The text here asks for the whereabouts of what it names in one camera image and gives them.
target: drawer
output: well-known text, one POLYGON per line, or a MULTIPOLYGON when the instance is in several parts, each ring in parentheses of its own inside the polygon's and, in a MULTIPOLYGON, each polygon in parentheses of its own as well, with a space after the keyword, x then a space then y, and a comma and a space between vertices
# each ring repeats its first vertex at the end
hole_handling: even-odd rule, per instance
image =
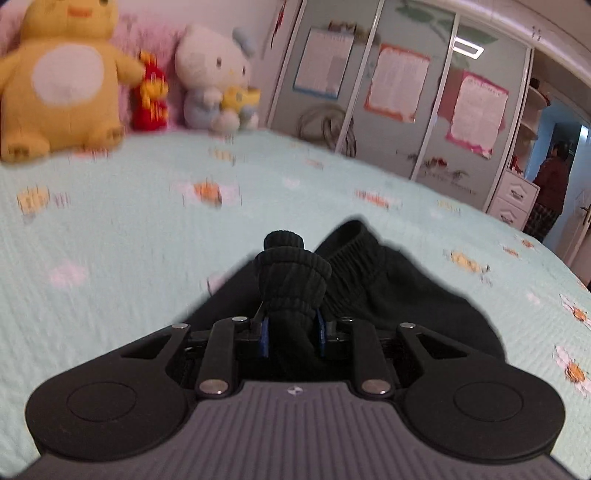
POLYGON ((493 200, 488 214, 518 230, 522 230, 527 221, 527 212, 500 198, 493 200))
POLYGON ((495 197, 529 212, 535 198, 538 195, 538 187, 522 179, 509 171, 504 172, 495 197))

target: red plush toy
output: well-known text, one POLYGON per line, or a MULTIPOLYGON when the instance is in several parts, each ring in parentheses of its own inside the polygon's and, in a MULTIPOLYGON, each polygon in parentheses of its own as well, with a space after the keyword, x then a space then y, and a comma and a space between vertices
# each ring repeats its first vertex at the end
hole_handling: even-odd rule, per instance
POLYGON ((164 101, 168 83, 152 54, 142 51, 139 59, 146 65, 146 72, 144 81, 134 89, 136 105, 132 125, 143 132, 162 130, 168 124, 168 107, 164 101))

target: plush toy's white belly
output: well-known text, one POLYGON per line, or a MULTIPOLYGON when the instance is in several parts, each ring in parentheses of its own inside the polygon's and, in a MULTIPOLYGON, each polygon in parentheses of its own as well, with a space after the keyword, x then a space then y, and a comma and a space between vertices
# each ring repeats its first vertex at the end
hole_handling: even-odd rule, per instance
POLYGON ((37 96, 49 106, 67 107, 92 100, 105 76, 103 58, 87 45, 66 43, 43 55, 31 77, 37 96))

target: hello kitty plush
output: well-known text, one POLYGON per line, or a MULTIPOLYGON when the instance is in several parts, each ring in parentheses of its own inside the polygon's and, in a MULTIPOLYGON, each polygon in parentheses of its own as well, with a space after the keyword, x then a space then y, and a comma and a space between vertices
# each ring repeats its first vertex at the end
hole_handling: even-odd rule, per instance
POLYGON ((243 32, 232 39, 202 25, 190 26, 175 55, 177 76, 187 89, 184 117, 188 127, 231 134, 258 128, 261 97, 249 88, 254 54, 243 32))

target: dark red jacket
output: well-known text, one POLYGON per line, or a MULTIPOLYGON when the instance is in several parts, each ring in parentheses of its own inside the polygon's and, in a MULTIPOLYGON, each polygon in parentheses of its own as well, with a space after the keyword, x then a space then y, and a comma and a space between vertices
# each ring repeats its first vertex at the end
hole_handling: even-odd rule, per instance
POLYGON ((566 189, 569 186, 569 167, 566 162, 557 157, 544 160, 534 183, 540 187, 535 202, 562 213, 566 189))

